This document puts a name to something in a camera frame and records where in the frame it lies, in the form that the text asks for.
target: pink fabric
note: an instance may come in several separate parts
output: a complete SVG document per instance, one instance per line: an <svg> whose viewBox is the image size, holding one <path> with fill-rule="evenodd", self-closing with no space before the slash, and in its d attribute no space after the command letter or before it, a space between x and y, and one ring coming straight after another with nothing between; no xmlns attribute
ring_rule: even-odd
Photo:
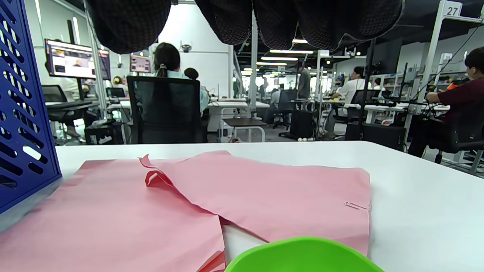
<svg viewBox="0 0 484 272"><path fill-rule="evenodd" d="M224 269L219 217L169 186L142 186L147 172L137 160L86 162L24 220L0 234L0 271Z"/></svg>
<svg viewBox="0 0 484 272"><path fill-rule="evenodd" d="M140 161L159 173L147 186L174 186L191 203L266 241L317 236L367 254L371 192L362 169L282 166L227 151Z"/></svg>

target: blue plastic crate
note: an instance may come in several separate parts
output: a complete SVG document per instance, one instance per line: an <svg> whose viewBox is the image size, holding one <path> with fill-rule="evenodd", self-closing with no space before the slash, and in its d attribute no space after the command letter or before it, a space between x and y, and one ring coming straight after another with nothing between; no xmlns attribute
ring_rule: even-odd
<svg viewBox="0 0 484 272"><path fill-rule="evenodd" d="M61 177L22 0L0 0L0 213ZM38 154L30 156L24 150Z"/></svg>

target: cable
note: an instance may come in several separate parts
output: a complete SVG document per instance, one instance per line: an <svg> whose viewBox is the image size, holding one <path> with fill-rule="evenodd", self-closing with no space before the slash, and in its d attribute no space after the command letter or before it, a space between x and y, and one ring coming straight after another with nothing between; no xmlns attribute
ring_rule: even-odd
<svg viewBox="0 0 484 272"><path fill-rule="evenodd" d="M454 57L457 55L457 53L459 53L459 51L460 51L460 50L461 50L461 49L462 49L462 48L463 48L463 47L464 47L464 46L467 44L467 42L468 42L468 41L469 41L469 40L472 38L472 36L474 35L474 33L477 31L477 29L478 29L480 26L482 26L482 25L483 25L483 22L484 22L484 17L481 19L481 22L480 22L480 23L479 23L479 25L478 25L478 26L477 26L477 27L474 29L474 31L473 31L473 32L472 32L472 33L469 35L469 37L467 37L467 39L465 40L465 42L464 42L464 43L463 43L463 44L462 44L462 45L459 47L459 49L457 49L457 51L456 51L455 53L453 53L453 54L452 54L452 57L450 58L450 60L449 60L449 61L448 61L448 62L447 62L447 63L446 63L446 64L445 64L445 65L444 65L442 68L441 68L441 70L440 70L440 71L438 71L438 72L437 72L437 73L434 75L434 77L433 77L431 80L429 80L429 81L427 82L427 84L425 84L425 85L424 85L422 88L420 88L420 89L419 89L419 91L418 91L418 92L415 94L415 96L414 96L414 97L412 97L412 99L411 99L411 100L416 99L416 98L419 96L420 91L422 91L424 88L427 88L427 86L430 84L430 82L434 81L434 80L435 80L435 78L437 77L437 75L438 75L438 74L440 74L440 73L441 73L441 72L444 70L444 68L445 68L445 67L447 67L447 65L449 65L449 63L451 63L451 62L452 62L452 60L453 60L453 59L454 59Z"/></svg>

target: ceiling light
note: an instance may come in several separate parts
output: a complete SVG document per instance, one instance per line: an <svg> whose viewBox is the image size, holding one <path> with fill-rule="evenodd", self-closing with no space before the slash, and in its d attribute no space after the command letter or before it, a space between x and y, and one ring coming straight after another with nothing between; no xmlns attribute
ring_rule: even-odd
<svg viewBox="0 0 484 272"><path fill-rule="evenodd" d="M261 60L289 60L296 61L298 58L279 58L279 57L262 57Z"/></svg>
<svg viewBox="0 0 484 272"><path fill-rule="evenodd" d="M276 65L276 66L286 66L287 63L283 62L256 62L257 65Z"/></svg>
<svg viewBox="0 0 484 272"><path fill-rule="evenodd" d="M283 53L283 54L314 54L314 51L306 50L269 50L271 53Z"/></svg>
<svg viewBox="0 0 484 272"><path fill-rule="evenodd" d="M307 40L294 39L292 42L295 44L306 44Z"/></svg>

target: gray shirt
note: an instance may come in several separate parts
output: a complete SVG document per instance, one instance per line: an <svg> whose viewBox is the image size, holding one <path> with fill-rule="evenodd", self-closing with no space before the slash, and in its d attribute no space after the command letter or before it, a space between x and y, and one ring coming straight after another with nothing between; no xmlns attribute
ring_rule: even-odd
<svg viewBox="0 0 484 272"><path fill-rule="evenodd" d="M309 75L309 71L303 69L301 72L301 76L299 78L299 87L302 87L301 92L299 93L300 98L309 98L311 87L309 86L309 81L311 80L311 76Z"/></svg>

